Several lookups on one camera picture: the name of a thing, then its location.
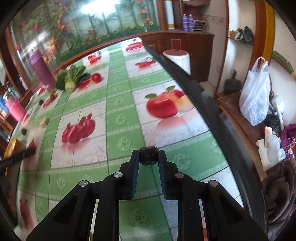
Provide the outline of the beige sugarcane piece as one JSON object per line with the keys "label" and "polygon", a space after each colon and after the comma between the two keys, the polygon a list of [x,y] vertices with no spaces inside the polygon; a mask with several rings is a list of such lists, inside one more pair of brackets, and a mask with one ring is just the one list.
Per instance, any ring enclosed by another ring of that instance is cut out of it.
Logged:
{"label": "beige sugarcane piece", "polygon": [[49,119],[48,118],[42,118],[40,120],[39,126],[41,128],[45,128],[48,125],[48,123],[49,123]]}

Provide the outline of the dark passion fruit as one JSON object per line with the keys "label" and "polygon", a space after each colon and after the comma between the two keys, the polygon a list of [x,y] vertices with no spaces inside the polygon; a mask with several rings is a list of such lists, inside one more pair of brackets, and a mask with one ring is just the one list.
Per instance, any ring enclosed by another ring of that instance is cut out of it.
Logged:
{"label": "dark passion fruit", "polygon": [[155,146],[143,147],[138,150],[139,162],[144,166],[157,164],[159,161],[159,149]]}

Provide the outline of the white foam tray yellow tape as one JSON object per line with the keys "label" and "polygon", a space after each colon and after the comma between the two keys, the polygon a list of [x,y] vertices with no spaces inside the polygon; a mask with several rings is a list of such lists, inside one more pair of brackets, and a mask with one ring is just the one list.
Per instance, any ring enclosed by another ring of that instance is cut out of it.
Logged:
{"label": "white foam tray yellow tape", "polygon": [[12,157],[13,155],[17,154],[20,151],[23,151],[24,149],[25,149],[25,145],[17,138],[12,137],[8,142],[8,146],[4,153],[4,160],[9,157]]}

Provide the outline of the pink jar knitted sleeve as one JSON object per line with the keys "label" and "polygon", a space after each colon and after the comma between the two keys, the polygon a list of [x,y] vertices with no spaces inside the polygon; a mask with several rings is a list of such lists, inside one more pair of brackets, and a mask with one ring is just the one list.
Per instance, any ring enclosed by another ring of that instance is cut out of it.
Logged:
{"label": "pink jar knitted sleeve", "polygon": [[7,97],[6,107],[9,109],[9,113],[18,122],[20,122],[26,114],[24,107],[12,95]]}

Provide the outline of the purple thermos bottle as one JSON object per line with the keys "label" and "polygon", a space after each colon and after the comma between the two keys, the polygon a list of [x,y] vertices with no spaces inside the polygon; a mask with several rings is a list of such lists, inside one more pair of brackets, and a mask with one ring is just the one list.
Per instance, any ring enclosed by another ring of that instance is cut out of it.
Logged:
{"label": "purple thermos bottle", "polygon": [[56,80],[50,72],[47,64],[43,60],[42,54],[36,50],[29,58],[30,64],[37,76],[40,78],[47,91],[50,92],[55,89]]}

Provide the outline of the green bok choy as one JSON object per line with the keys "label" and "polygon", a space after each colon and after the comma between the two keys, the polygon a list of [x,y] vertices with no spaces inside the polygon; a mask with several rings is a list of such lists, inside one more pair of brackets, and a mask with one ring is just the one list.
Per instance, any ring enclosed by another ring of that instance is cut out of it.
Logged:
{"label": "green bok choy", "polygon": [[90,74],[85,71],[84,65],[78,67],[71,65],[68,70],[59,69],[55,88],[61,91],[74,92],[80,82],[90,78]]}

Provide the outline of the cherry tomato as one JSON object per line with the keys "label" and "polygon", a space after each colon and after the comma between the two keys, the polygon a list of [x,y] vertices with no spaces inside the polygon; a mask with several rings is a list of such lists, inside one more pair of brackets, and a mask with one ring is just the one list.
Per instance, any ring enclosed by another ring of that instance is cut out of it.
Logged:
{"label": "cherry tomato", "polygon": [[91,79],[93,82],[95,83],[100,83],[102,81],[102,76],[99,74],[99,73],[94,73],[92,76],[91,76]]}

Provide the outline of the white plastic bag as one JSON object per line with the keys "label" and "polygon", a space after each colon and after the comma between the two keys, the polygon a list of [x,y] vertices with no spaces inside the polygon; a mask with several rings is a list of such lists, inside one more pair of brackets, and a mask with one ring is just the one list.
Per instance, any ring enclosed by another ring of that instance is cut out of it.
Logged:
{"label": "white plastic bag", "polygon": [[252,125],[262,123],[268,112],[270,94],[269,64],[263,57],[257,58],[248,71],[239,98],[241,115]]}

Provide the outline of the purple spray cans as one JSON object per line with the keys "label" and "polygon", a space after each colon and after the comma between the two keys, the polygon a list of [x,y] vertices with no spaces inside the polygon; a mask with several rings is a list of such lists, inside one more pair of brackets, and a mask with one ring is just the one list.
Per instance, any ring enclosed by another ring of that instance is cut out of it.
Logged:
{"label": "purple spray cans", "polygon": [[192,15],[184,14],[182,16],[183,31],[194,32],[194,19]]}

